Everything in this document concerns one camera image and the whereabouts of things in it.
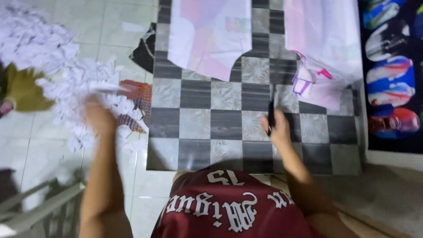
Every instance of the checkered table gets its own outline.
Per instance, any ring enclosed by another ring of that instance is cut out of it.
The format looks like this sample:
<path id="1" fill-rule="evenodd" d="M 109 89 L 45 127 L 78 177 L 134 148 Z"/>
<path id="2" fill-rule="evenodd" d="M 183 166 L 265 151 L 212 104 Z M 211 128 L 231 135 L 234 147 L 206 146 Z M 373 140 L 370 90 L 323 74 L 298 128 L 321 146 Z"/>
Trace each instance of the checkered table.
<path id="1" fill-rule="evenodd" d="M 249 173 L 283 173 L 260 127 L 269 83 L 291 126 L 294 148 L 314 174 L 358 174 L 357 93 L 345 89 L 341 110 L 299 102 L 292 78 L 296 53 L 284 50 L 282 0 L 253 0 L 253 49 L 234 64 L 229 82 L 181 69 L 167 59 L 171 0 L 160 0 L 147 169 L 199 170 L 221 162 Z"/>

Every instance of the maroon shirt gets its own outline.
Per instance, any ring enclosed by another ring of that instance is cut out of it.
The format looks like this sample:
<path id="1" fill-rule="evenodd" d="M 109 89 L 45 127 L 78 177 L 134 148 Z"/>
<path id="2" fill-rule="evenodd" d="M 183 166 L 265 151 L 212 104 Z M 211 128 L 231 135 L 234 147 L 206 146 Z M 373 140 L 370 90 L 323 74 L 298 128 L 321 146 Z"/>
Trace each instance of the maroon shirt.
<path id="1" fill-rule="evenodd" d="M 244 172 L 179 177 L 151 237 L 321 237 L 291 198 Z"/>

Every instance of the hand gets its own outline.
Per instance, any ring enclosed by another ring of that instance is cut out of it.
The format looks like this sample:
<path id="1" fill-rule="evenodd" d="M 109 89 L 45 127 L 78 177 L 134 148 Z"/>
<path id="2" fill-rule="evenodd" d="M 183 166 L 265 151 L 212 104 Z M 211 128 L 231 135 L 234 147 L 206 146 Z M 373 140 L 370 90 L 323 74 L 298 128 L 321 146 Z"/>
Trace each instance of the hand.
<path id="1" fill-rule="evenodd" d="M 95 94 L 88 96 L 85 100 L 85 119 L 100 136 L 116 133 L 115 117 L 108 109 L 104 108 Z"/>
<path id="2" fill-rule="evenodd" d="M 279 149 L 281 147 L 291 146 L 291 135 L 289 132 L 289 122 L 283 112 L 275 109 L 275 127 L 272 128 L 270 140 Z M 266 131 L 269 129 L 269 121 L 266 117 L 261 117 L 261 128 Z"/>

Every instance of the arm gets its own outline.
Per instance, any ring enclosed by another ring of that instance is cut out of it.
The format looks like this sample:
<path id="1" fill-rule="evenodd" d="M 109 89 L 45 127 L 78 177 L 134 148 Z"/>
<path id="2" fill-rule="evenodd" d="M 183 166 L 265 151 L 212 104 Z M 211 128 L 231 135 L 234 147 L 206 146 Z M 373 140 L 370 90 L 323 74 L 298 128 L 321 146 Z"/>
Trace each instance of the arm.
<path id="1" fill-rule="evenodd" d="M 91 96 L 85 105 L 87 121 L 99 142 L 81 204 L 80 237 L 132 237 L 124 209 L 124 191 L 116 163 L 116 121 Z"/>
<path id="2" fill-rule="evenodd" d="M 304 163 L 292 147 L 289 123 L 282 111 L 275 110 L 276 126 L 270 139 L 278 149 L 286 171 L 292 200 L 303 212 L 309 223 L 328 237 L 356 237 L 339 219 L 338 210 L 332 200 L 314 183 Z M 268 128 L 267 118 L 262 117 L 261 126 Z"/>

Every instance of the colorful poster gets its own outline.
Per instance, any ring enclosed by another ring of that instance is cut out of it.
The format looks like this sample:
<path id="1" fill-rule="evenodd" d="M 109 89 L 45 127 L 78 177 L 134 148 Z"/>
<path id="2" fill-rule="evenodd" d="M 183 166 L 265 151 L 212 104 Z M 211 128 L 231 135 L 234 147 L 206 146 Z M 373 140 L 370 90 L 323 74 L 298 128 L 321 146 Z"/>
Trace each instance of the colorful poster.
<path id="1" fill-rule="evenodd" d="M 360 2 L 369 149 L 423 154 L 422 3 Z"/>

